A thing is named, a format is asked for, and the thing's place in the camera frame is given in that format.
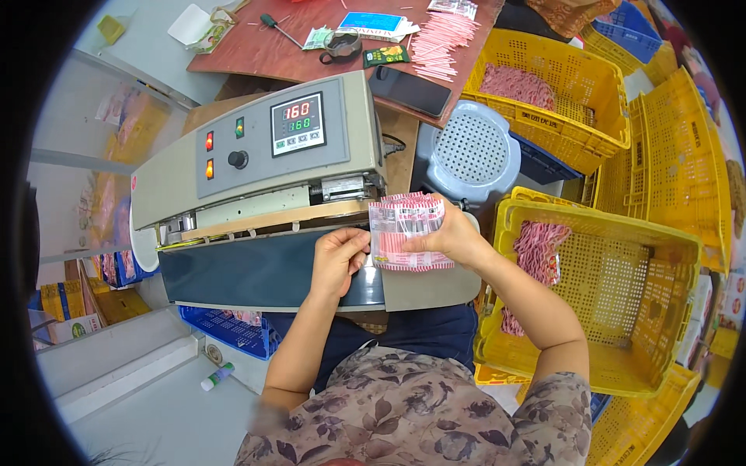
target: black mug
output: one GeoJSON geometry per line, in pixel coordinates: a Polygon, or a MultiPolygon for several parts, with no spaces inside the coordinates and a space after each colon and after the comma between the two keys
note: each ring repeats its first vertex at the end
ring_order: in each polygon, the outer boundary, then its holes
{"type": "Polygon", "coordinates": [[[349,63],[363,51],[360,34],[353,28],[339,28],[324,38],[326,51],[319,55],[319,61],[325,65],[332,63],[349,63]]]}

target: digital temperature controller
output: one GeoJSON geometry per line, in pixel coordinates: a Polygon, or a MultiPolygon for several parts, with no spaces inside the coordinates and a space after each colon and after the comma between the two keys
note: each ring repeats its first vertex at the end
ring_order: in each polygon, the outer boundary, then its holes
{"type": "Polygon", "coordinates": [[[273,157],[326,145],[322,105],[322,93],[316,92],[270,109],[273,157]]]}

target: woman's right hand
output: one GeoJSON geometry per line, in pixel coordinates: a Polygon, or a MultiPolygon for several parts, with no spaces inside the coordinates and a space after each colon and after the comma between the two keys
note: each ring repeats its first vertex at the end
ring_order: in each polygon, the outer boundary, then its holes
{"type": "Polygon", "coordinates": [[[433,197],[442,199],[445,204],[443,225],[435,233],[409,239],[402,246],[402,250],[410,253],[441,252],[449,259],[471,269],[476,269],[480,261],[495,254],[492,246],[458,207],[440,194],[433,194],[433,197]]]}

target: conveyor belt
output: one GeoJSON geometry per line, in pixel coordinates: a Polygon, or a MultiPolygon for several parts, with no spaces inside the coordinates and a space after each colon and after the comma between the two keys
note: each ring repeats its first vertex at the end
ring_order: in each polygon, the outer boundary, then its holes
{"type": "MultiPolygon", "coordinates": [[[[184,303],[297,308],[310,289],[314,244],[326,232],[161,251],[166,293],[171,301],[184,303]]],[[[363,267],[352,277],[350,291],[339,305],[382,306],[380,270],[363,267]]]]}

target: smartphone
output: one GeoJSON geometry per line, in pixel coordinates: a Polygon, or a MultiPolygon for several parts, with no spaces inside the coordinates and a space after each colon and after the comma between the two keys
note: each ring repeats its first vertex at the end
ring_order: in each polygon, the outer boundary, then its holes
{"type": "Polygon", "coordinates": [[[435,118],[443,114],[451,90],[419,76],[378,65],[368,79],[376,97],[404,105],[435,118]]]}

